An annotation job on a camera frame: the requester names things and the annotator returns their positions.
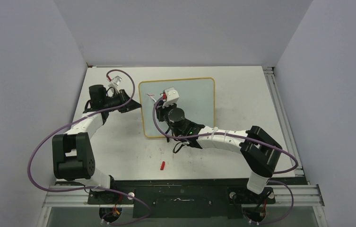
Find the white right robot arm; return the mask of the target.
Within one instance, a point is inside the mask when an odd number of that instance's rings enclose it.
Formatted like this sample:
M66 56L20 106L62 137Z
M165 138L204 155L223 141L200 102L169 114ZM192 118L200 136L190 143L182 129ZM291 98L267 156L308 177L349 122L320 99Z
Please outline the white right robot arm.
M259 126L245 131L227 131L211 128L186 119L183 109L173 104L163 107L156 105L156 119L168 125L168 131L183 146L192 148L216 148L240 153L251 169L245 188L245 197L258 202L264 195L267 181L272 177L278 163L282 146Z

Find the red marker cap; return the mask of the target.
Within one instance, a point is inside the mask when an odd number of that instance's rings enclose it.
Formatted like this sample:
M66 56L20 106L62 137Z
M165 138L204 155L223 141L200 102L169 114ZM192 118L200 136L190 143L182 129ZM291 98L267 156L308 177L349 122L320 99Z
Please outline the red marker cap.
M165 168L165 161L162 162L161 166L160 166L160 170L164 170Z

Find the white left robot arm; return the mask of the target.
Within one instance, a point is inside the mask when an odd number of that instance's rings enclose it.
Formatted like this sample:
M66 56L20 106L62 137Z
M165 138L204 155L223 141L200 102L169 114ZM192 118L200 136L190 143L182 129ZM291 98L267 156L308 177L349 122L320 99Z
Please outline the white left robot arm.
M53 172L56 179L75 181L100 191L100 198L111 204L118 199L118 190L114 188L114 178L96 168L90 139L105 124L110 112L130 112L141 108L141 104L131 100L123 89L108 96L103 85L90 86L89 95L83 120L52 138Z

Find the yellow framed whiteboard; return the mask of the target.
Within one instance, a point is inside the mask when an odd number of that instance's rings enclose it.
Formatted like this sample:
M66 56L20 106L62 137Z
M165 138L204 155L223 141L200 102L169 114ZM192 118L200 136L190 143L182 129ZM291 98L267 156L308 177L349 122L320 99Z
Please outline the yellow framed whiteboard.
M215 126L215 80L213 78L148 80L139 83L145 137L149 139L164 137L153 123L154 102L146 94L160 94L170 87L178 91L180 98L177 106L184 110L187 119L206 126Z

